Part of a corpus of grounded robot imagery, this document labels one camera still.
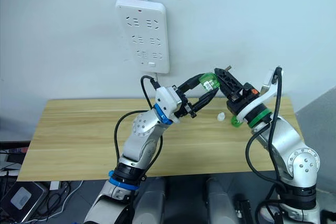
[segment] white power strip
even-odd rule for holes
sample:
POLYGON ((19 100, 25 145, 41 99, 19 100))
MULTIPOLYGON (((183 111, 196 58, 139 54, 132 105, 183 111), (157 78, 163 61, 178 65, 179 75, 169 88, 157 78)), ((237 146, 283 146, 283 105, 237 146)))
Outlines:
POLYGON ((140 70, 168 73, 170 66, 164 5, 144 0, 117 0, 115 7, 140 70))

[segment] white cable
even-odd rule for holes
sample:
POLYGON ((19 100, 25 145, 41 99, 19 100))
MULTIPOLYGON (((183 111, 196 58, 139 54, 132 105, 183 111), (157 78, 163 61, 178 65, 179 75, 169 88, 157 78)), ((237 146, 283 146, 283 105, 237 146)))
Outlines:
MULTIPOLYGON (((64 200, 63 205, 62 205, 62 210, 61 210, 60 212, 57 212, 57 213, 55 213, 55 214, 49 216, 49 219, 52 218, 52 217, 55 217, 56 215, 61 214, 61 213, 64 211, 65 203, 66 203, 67 200, 70 198, 70 196, 71 196, 72 194, 74 194, 74 193, 79 189, 79 187, 81 187, 82 184, 83 184, 83 180, 80 182, 79 186, 78 186, 75 190, 73 190, 73 191, 68 195, 68 197, 66 197, 66 199, 64 200)), ((34 220, 29 220, 29 221, 20 222, 20 223, 30 223, 30 222, 33 222, 33 221, 46 221, 46 220, 47 220, 47 218, 42 219, 42 220, 34 219, 34 220)))

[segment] silver arm segment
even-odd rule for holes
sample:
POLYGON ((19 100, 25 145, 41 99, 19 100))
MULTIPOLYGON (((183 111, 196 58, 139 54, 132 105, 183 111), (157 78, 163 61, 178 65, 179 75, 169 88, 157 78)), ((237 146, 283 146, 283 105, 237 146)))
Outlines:
POLYGON ((132 133, 126 140, 120 163, 146 169, 155 153, 157 141, 169 127, 161 123, 155 109, 139 114, 133 121, 132 133))
MULTIPOLYGON (((256 126, 253 132, 258 132, 264 126, 265 123, 256 126)), ((265 148, 269 131, 270 128, 257 138, 265 148)), ((282 116, 278 116, 272 145, 281 181, 296 187, 311 187, 316 184, 320 168, 319 155, 302 141, 299 133, 282 116)))

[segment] wall socket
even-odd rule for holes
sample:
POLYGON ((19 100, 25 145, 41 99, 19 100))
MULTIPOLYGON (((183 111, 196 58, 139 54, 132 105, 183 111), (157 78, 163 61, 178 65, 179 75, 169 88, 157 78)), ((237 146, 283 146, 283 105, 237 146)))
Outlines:
POLYGON ((164 5, 144 0, 117 0, 115 8, 139 69, 168 73, 170 64, 164 5))

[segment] wooden table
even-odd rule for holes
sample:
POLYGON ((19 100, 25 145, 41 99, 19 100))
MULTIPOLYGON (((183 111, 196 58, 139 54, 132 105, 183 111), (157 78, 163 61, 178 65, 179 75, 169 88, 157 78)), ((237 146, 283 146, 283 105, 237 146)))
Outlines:
MULTIPOLYGON (((274 108, 274 102, 268 104, 274 108)), ((106 179, 116 166, 114 126, 119 117, 146 109, 143 99, 50 100, 38 123, 18 181, 106 179)), ((280 114, 300 132, 289 98, 282 98, 280 114)), ((136 115, 119 127, 120 150, 136 115)), ((164 133, 162 153, 148 176, 250 171, 245 146, 251 137, 246 124, 235 128, 225 98, 214 98, 197 117, 185 116, 164 133), (217 120, 224 111, 226 119, 217 120)), ((251 161, 258 170, 271 170, 268 153, 255 141, 251 161)))

